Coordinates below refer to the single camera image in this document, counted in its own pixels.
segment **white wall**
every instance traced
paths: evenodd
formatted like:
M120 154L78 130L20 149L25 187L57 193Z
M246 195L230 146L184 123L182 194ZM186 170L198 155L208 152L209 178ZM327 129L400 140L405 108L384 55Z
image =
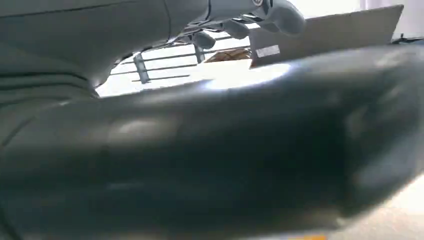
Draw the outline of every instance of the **white wall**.
M396 4L405 6L395 31L395 37L424 37L424 0L363 0L363 7L373 9Z
M299 10L305 15L306 18L319 17L331 14L341 14L353 12L359 9L359 0L290 0ZM226 37L226 33L211 33L208 32L213 38ZM225 48L240 47L249 45L249 38L243 40L227 39L221 40L216 43L212 50L220 50ZM193 46L180 46L175 48L159 49L142 54L144 59L153 59L159 57L169 57L182 54L193 54L195 49ZM187 56L180 58L171 58L167 60L154 60L145 62L147 69L175 67L180 65L196 64L197 59L195 56ZM134 64L118 65L112 73L125 73L128 71L136 70ZM149 71L150 78L163 78L170 76L189 75L193 67L175 68L168 70L155 70ZM142 91L143 89L159 88L165 86L173 86L187 81L187 78L172 78L166 80L155 80L149 84L141 84L137 73L126 73L120 75L111 75L105 84L97 88L97 92L102 97L116 96L129 94Z

